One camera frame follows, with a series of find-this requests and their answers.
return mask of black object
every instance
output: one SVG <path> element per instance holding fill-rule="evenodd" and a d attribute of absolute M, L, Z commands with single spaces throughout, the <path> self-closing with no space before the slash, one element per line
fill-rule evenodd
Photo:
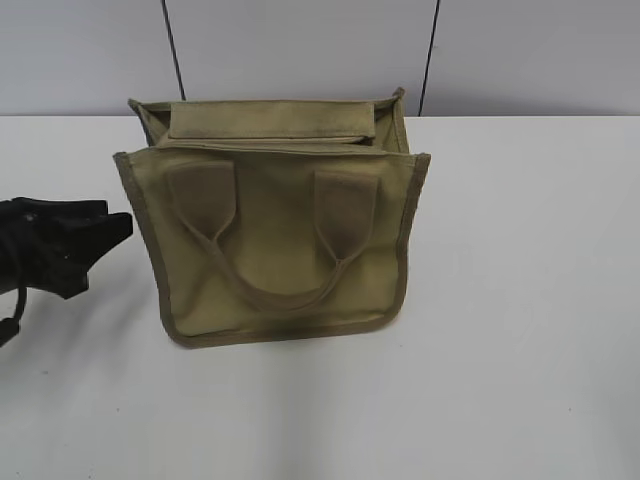
<path fill-rule="evenodd" d="M 89 269 L 131 236 L 128 213 L 104 200 L 0 202 L 0 294 L 18 289 L 13 316 L 0 321 L 0 347 L 20 332 L 27 287 L 68 299 L 89 288 Z"/>

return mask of olive green bag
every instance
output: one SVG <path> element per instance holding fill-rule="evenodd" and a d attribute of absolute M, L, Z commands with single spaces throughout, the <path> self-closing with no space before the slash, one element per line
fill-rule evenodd
<path fill-rule="evenodd" d="M 188 347 L 370 331 L 398 313 L 429 155 L 381 101 L 141 104 L 118 153 L 165 329 Z"/>

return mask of khaki tote bag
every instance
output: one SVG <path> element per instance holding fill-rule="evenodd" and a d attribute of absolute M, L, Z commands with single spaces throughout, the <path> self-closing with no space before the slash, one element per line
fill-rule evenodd
<path fill-rule="evenodd" d="M 430 161 L 409 154 L 402 95 L 129 102 L 149 148 L 115 161 L 173 340 L 343 335 L 396 316 Z"/>

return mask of gray wall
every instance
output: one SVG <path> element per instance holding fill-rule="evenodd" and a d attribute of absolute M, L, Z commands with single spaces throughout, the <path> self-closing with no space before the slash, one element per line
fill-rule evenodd
<path fill-rule="evenodd" d="M 190 99 L 383 97 L 416 114 L 435 0 L 167 0 Z M 640 112 L 638 0 L 442 0 L 426 115 Z M 0 114 L 179 99 L 160 0 L 4 0 Z"/>

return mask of bag strap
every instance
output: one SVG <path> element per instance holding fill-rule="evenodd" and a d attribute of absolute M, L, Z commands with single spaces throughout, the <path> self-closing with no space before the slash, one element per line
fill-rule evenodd
<path fill-rule="evenodd" d="M 256 308 L 299 313 L 317 305 L 336 286 L 347 266 L 364 250 L 373 228 L 378 178 L 322 172 L 314 174 L 314 223 L 334 268 L 318 288 L 279 294 L 251 285 L 220 247 L 222 233 L 236 216 L 232 162 L 178 166 L 166 172 L 176 214 L 235 287 Z"/>

